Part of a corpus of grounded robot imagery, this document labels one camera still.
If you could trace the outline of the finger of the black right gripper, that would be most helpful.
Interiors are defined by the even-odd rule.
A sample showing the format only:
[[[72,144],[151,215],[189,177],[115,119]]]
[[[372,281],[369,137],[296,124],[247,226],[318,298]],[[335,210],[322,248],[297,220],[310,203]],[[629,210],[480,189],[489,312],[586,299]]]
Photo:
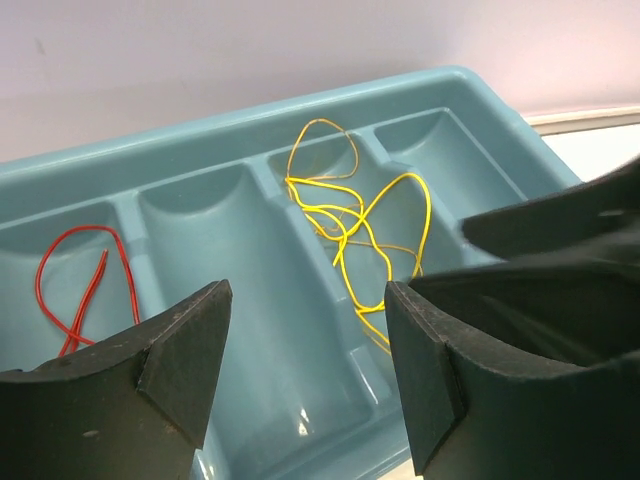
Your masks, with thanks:
[[[410,287],[528,353],[591,366],[639,348],[639,162],[562,192],[468,217],[497,262]]]

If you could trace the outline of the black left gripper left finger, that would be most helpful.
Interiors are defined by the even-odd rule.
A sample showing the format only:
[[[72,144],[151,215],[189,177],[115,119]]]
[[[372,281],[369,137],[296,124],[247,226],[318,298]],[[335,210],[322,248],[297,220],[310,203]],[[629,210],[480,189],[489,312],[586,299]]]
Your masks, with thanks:
[[[166,311],[34,370],[1,375],[5,479],[186,479],[202,448],[232,290]]]

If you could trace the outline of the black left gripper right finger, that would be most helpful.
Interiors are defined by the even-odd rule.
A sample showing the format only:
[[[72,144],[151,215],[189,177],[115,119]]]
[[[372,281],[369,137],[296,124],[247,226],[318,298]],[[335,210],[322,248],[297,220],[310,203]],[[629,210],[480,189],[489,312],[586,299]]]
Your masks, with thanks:
[[[418,476],[638,477],[637,352],[582,367],[501,341],[400,282],[385,303]]]

